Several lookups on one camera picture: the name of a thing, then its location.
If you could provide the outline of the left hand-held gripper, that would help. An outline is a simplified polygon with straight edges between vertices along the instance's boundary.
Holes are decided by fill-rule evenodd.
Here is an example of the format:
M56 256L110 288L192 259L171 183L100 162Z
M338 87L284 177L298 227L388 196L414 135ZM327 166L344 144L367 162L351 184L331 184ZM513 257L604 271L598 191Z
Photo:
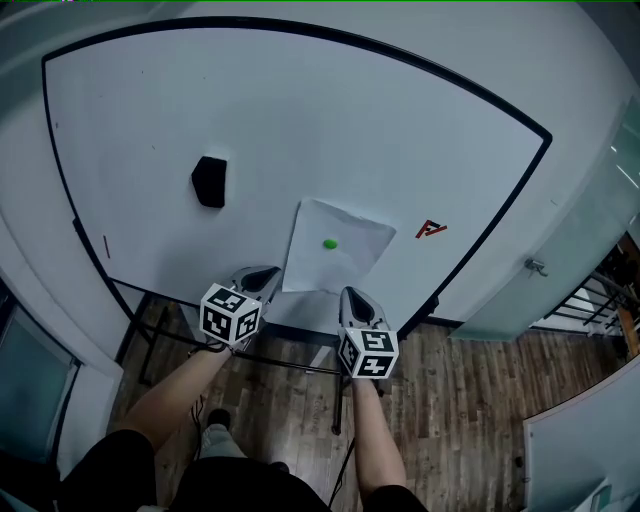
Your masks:
M214 283L200 301L199 330L206 346L214 352L245 352L281 280L280 267L259 265L236 271L223 284Z

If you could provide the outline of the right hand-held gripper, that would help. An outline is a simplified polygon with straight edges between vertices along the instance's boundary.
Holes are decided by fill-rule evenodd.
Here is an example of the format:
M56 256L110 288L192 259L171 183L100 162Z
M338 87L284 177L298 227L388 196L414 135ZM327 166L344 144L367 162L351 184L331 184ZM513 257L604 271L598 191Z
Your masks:
M399 347L397 333L387 331L382 307L366 293L347 286L340 294L339 322L338 357L348 375L352 379L387 379Z

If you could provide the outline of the white paper sheet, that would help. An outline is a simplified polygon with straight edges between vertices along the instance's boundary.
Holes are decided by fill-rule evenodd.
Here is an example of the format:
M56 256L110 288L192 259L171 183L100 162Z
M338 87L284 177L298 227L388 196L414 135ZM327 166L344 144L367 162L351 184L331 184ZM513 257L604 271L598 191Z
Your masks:
M338 294L371 271L395 234L390 225L304 199L296 215L282 290ZM326 249L326 239L336 240L338 247Z

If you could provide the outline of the black-framed whiteboard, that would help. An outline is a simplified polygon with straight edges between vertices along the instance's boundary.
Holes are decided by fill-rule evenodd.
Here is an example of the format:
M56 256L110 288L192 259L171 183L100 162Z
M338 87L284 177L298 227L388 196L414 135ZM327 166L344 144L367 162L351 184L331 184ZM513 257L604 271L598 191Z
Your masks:
M45 112L74 226L123 288L197 306L233 271L286 266L316 199L396 234L354 287L407 336L494 231L552 136L486 88L360 35L255 17L191 17L45 55ZM227 161L225 206L191 173ZM105 253L106 235L111 259ZM277 293L269 332L333 343L338 299Z

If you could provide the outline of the person's right forearm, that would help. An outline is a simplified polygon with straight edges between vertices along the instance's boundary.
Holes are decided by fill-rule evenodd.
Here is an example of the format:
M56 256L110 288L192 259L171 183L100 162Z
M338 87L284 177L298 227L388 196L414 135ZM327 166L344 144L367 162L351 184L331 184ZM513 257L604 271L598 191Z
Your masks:
M356 475L362 501L386 486L405 487L406 471L371 380L352 382Z

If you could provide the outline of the person's left forearm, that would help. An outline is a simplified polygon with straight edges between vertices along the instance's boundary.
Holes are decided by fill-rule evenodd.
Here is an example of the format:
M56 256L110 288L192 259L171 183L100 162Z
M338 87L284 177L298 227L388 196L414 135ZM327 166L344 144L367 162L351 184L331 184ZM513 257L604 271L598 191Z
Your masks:
M199 351L147 391L118 424L143 435L157 452L214 380L232 353Z

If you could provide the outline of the black whiteboard eraser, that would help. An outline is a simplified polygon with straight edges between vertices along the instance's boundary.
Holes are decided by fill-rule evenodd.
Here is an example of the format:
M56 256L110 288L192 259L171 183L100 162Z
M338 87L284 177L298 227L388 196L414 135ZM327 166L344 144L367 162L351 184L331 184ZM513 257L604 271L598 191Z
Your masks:
M202 156L191 173L191 183L199 203L207 208L225 206L227 161Z

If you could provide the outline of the person's grey trouser leg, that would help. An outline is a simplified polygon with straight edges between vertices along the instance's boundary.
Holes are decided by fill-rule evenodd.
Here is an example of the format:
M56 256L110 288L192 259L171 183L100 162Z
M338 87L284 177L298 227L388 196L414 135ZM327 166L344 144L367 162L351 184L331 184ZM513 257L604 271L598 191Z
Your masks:
M201 436L200 452L198 460L205 458L226 457L245 458L228 429L219 423L206 427Z

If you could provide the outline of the person's black shirt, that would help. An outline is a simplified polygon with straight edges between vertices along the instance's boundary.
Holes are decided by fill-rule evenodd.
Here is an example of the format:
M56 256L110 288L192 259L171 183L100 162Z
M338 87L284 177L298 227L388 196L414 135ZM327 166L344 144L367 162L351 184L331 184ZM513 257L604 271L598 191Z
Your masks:
M154 449L162 431L137 418L96 444L63 481L60 512L155 512ZM359 481L363 512L427 512L401 483ZM168 512L330 512L309 485L245 458L208 457L189 465Z

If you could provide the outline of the frosted glass door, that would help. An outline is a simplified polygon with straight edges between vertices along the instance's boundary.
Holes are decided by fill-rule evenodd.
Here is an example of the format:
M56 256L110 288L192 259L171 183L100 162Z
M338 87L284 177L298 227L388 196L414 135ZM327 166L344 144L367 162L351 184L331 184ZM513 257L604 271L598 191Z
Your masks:
M512 341L586 278L640 214L640 100L629 101L565 216L533 258L547 277L524 267L468 321L455 340Z

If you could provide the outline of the black metal railing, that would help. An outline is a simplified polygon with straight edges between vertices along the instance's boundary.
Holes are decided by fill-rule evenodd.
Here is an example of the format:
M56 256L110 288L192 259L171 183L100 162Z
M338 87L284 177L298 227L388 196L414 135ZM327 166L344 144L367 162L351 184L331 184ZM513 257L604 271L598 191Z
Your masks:
M593 271L531 327L622 337L633 352L640 346L640 287L630 277Z

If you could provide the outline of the black-framed window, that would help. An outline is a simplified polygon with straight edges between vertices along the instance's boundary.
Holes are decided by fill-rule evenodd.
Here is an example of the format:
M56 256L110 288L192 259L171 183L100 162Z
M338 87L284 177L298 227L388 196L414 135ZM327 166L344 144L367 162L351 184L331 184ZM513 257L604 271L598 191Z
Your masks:
M57 464L80 367L0 280L0 450Z

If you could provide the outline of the small grey box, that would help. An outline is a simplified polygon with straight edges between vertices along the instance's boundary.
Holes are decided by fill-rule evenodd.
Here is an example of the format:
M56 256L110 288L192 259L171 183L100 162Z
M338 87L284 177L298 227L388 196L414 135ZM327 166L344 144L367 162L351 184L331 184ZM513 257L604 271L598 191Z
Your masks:
M612 486L607 480L603 480L589 498L588 512L603 512L603 510L610 504L611 491Z

